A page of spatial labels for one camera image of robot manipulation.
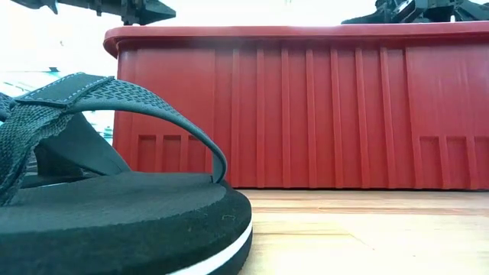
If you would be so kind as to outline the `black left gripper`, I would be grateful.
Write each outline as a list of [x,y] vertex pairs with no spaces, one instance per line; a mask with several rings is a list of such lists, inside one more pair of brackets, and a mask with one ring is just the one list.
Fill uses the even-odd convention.
[[57,0],[61,4],[120,15],[124,25],[147,25],[176,17],[176,11],[160,0]]

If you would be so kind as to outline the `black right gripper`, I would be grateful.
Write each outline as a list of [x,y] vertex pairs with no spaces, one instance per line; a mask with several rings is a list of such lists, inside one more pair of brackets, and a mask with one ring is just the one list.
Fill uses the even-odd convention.
[[458,0],[376,0],[377,11],[341,24],[449,22],[457,6]]

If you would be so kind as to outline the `black flip-flop white-striped sole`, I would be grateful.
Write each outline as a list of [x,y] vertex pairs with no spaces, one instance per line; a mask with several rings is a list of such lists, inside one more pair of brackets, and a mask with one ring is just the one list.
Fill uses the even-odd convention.
[[[86,120],[114,110],[168,121],[212,153],[211,173],[132,170]],[[0,92],[0,275],[238,275],[248,198],[205,132],[151,91],[74,73]]]

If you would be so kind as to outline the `red plastic storage bin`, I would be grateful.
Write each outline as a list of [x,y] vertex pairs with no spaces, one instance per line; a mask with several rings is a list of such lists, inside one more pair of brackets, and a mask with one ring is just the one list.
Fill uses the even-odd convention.
[[117,27],[103,45],[235,187],[489,189],[489,21]]

